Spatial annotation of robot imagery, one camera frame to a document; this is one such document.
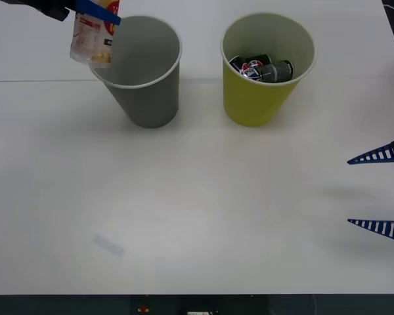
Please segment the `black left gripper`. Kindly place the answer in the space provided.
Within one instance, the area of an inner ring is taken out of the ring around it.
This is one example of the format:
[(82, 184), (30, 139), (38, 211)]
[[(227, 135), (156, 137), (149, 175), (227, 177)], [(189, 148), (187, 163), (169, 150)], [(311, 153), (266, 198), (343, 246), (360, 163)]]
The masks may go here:
[(61, 22), (67, 18), (70, 10), (117, 26), (121, 22), (121, 18), (118, 16), (119, 1), (20, 0), (16, 1), (16, 4), (34, 8), (45, 16)]

